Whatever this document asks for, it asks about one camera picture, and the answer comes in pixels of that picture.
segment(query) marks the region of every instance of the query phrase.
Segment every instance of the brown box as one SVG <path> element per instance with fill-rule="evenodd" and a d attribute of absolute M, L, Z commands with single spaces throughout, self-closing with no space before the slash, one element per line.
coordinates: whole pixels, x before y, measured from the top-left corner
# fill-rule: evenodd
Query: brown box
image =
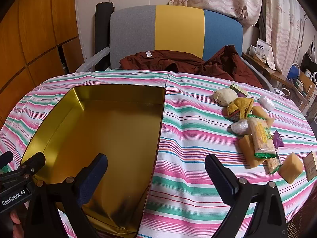
<path fill-rule="evenodd" d="M 308 181 L 317 176 L 316 162 L 317 158 L 315 151 L 310 152 L 306 157 L 304 157 L 304 165 Z"/>

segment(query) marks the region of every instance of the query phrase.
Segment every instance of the product box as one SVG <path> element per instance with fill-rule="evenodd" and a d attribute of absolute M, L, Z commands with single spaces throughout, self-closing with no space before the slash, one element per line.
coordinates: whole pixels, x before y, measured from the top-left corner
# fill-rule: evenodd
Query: product box
<path fill-rule="evenodd" d="M 317 176 L 316 162 L 317 158 L 315 151 L 310 152 L 306 157 L 304 157 L 304 165 L 308 181 Z"/>
<path fill-rule="evenodd" d="M 256 43 L 256 50 L 254 52 L 253 58 L 263 63 L 266 63 L 268 53 L 270 52 L 270 50 L 271 50 L 271 45 L 258 38 L 258 41 Z"/>

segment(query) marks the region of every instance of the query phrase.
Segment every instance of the plastic bag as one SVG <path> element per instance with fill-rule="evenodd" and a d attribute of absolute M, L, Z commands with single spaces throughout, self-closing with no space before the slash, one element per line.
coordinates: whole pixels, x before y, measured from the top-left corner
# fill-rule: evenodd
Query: plastic bag
<path fill-rule="evenodd" d="M 231 124 L 231 130 L 238 135 L 245 135 L 247 134 L 248 126 L 248 120 L 243 118 Z"/>
<path fill-rule="evenodd" d="M 248 123 L 252 132 L 254 156 L 258 158 L 276 157 L 275 147 L 266 120 L 250 114 Z"/>
<path fill-rule="evenodd" d="M 267 96 L 260 96 L 259 101 L 266 110 L 273 111 L 275 109 L 274 103 Z"/>

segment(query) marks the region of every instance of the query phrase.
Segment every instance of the screw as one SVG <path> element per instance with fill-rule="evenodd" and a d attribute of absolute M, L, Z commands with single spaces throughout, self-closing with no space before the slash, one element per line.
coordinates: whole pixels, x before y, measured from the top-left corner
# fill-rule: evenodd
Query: screw
<path fill-rule="evenodd" d="M 273 181 L 270 181 L 270 182 L 268 183 L 268 185 L 269 185 L 271 188 L 275 188 L 275 186 L 276 186 L 275 182 L 273 182 Z"/>
<path fill-rule="evenodd" d="M 43 186 L 43 184 L 44 184 L 44 182 L 43 182 L 43 181 L 38 181 L 38 182 L 36 183 L 37 187 L 42 187 L 42 186 Z"/>
<path fill-rule="evenodd" d="M 74 181 L 74 177 L 67 177 L 65 181 L 67 183 L 72 183 Z"/>
<path fill-rule="evenodd" d="M 246 184 L 247 183 L 247 179 L 241 177 L 241 178 L 239 178 L 239 183 Z"/>

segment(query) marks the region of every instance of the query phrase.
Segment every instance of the pink and green striped cloth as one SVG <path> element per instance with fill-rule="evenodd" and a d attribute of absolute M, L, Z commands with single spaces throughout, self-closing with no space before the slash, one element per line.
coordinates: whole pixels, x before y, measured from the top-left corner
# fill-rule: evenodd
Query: pink and green striped cloth
<path fill-rule="evenodd" d="M 280 192 L 289 221 L 303 205 L 316 178 L 307 182 L 305 170 L 290 185 L 278 173 L 268 174 L 266 166 L 248 169 L 237 142 L 240 137 L 230 130 L 224 108 L 212 98 L 215 90 L 228 87 L 227 80 L 183 73 L 152 71 L 104 71 L 75 73 L 51 78 L 25 95 L 14 107 L 0 131 L 0 152 L 11 150 L 17 169 L 32 136 L 58 101 L 74 86 L 98 84 L 134 84 L 161 86 L 166 89 L 159 153 L 154 170 L 139 238 L 211 237 L 225 218 L 224 204 L 204 168 L 206 155 L 214 153 L 235 175 L 251 183 L 274 181 Z M 300 159 L 317 151 L 316 138 L 296 105 L 269 91 L 239 83 L 250 97 L 266 95 L 275 103 L 268 112 L 275 121 L 271 132 L 281 134 L 284 160 L 294 152 Z M 243 237 L 254 210 L 251 204 L 237 234 Z M 67 217 L 61 213 L 70 237 L 76 237 Z"/>

